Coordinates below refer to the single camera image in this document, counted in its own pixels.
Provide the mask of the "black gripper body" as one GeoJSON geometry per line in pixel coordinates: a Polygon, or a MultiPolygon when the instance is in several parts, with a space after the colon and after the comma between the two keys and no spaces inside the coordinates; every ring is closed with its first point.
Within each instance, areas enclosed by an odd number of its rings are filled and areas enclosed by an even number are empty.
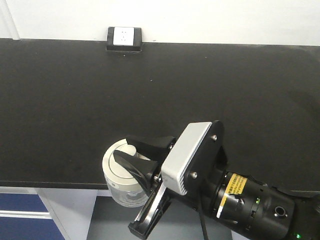
{"type": "Polygon", "coordinates": [[[214,165],[195,194],[188,193],[181,196],[165,188],[162,183],[158,184],[134,222],[128,225],[129,231],[138,238],[148,238],[172,200],[177,200],[198,212],[203,237],[207,238],[205,216],[212,217],[218,190],[226,174],[227,164],[226,153],[223,149],[220,149],[214,159],[214,165]]]}

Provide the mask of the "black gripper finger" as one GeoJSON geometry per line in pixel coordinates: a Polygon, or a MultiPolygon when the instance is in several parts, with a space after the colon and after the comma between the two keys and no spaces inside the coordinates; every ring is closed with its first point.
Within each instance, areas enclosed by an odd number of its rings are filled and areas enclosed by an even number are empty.
{"type": "Polygon", "coordinates": [[[133,145],[139,154],[161,165],[175,145],[176,138],[173,136],[141,137],[128,135],[126,142],[133,145]]]}
{"type": "Polygon", "coordinates": [[[152,192],[154,175],[159,169],[159,163],[146,160],[120,150],[113,152],[115,162],[127,170],[141,186],[146,195],[152,192]]]}

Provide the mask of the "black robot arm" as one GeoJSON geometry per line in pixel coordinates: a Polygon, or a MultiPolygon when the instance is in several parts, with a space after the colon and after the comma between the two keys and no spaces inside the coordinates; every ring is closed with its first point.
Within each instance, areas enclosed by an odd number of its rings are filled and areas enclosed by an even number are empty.
{"type": "Polygon", "coordinates": [[[249,175],[227,170],[227,157],[218,134],[203,138],[187,167],[181,195],[165,183],[160,171],[165,159],[178,147],[174,137],[129,136],[136,147],[127,170],[148,195],[129,230],[145,240],[176,199],[198,212],[204,239],[205,218],[213,219],[250,240],[317,240],[320,237],[320,196],[280,190],[249,175]]]}

